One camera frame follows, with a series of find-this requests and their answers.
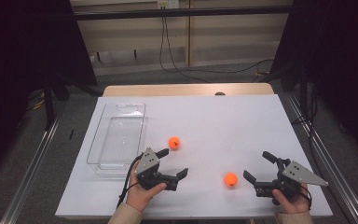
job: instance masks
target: white tabletop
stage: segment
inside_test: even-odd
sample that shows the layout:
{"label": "white tabletop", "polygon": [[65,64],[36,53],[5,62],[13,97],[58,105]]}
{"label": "white tabletop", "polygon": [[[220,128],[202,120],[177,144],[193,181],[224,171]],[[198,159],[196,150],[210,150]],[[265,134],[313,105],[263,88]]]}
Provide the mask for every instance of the white tabletop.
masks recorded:
{"label": "white tabletop", "polygon": [[[107,103],[144,103],[145,132],[142,148],[159,151],[176,135],[181,146],[161,159],[159,171],[175,175],[188,168],[177,191],[164,190],[145,210],[146,219],[203,219],[271,217],[279,206],[270,198],[255,196],[243,177],[249,171],[257,181],[276,179],[277,166],[262,157],[298,161],[311,170],[277,95],[101,97],[62,195],[56,216],[67,218],[110,217],[124,181],[103,179],[87,164],[93,136]],[[229,189],[226,172],[239,178]],[[320,187],[309,186],[311,215],[331,216]]]}

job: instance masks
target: beige wall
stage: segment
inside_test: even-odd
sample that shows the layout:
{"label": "beige wall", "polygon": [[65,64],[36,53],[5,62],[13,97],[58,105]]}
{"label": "beige wall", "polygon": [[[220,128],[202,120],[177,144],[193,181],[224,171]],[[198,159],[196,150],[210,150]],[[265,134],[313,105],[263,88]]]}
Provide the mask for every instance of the beige wall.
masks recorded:
{"label": "beige wall", "polygon": [[[257,7],[287,6],[288,0],[180,0],[180,8],[193,7]],[[156,9],[157,1],[149,0],[72,0],[74,12]],[[228,54],[238,47],[243,54],[237,58],[257,61],[275,55],[287,14],[207,16],[167,18],[171,47],[183,47],[190,65],[201,61],[230,60]],[[124,49],[159,49],[162,20],[125,19],[79,21],[79,28],[89,52]],[[221,50],[228,54],[203,57],[204,49]]]}

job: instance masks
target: silver metal bracket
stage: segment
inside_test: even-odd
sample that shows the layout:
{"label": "silver metal bracket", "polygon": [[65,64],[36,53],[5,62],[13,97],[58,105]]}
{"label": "silver metal bracket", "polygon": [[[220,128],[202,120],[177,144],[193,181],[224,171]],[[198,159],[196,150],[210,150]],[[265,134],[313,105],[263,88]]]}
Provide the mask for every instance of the silver metal bracket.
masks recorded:
{"label": "silver metal bracket", "polygon": [[283,170],[282,174],[288,178],[295,180],[298,183],[306,183],[318,186],[328,186],[328,182],[321,179],[319,176],[309,171],[296,161],[290,164]]}
{"label": "silver metal bracket", "polygon": [[156,165],[159,165],[159,158],[157,157],[156,153],[150,147],[148,147],[145,150],[141,160],[139,161],[139,164],[135,169],[135,173],[140,174],[141,172],[148,170]]}

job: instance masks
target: wall outlet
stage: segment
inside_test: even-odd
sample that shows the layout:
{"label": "wall outlet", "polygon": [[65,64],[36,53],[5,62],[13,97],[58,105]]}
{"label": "wall outlet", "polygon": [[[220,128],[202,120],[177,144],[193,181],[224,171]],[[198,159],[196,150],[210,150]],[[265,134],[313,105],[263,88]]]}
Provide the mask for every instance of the wall outlet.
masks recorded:
{"label": "wall outlet", "polygon": [[179,0],[168,0],[168,8],[179,8]]}
{"label": "wall outlet", "polygon": [[166,9],[168,8],[168,0],[158,0],[157,9]]}

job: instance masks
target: wrist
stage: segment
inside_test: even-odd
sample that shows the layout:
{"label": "wrist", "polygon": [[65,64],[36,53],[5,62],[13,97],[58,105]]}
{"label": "wrist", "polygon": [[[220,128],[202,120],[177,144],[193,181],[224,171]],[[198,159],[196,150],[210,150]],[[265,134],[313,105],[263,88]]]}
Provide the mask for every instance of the wrist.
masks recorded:
{"label": "wrist", "polygon": [[133,207],[134,209],[138,210],[141,213],[143,213],[143,211],[147,207],[147,204],[143,204],[143,203],[139,203],[139,202],[132,202],[131,200],[127,200],[126,204]]}
{"label": "wrist", "polygon": [[275,213],[275,219],[277,220],[277,223],[313,223],[312,218],[310,217],[310,212],[296,214]]}

